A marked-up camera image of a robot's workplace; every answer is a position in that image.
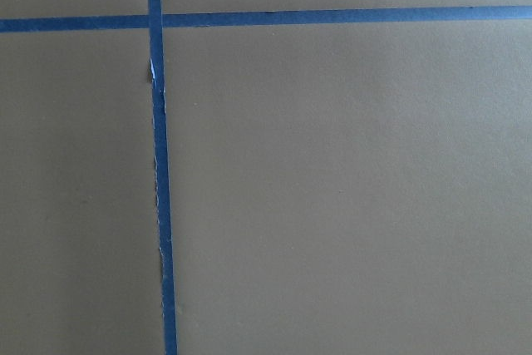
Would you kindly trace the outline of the brown paper table cover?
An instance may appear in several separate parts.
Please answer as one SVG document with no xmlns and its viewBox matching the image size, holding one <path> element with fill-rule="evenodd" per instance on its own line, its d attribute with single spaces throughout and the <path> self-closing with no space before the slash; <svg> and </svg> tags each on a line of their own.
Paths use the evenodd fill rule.
<svg viewBox="0 0 532 355">
<path fill-rule="evenodd" d="M 1 0 L 4 354 L 528 354 L 531 0 Z"/>
</svg>

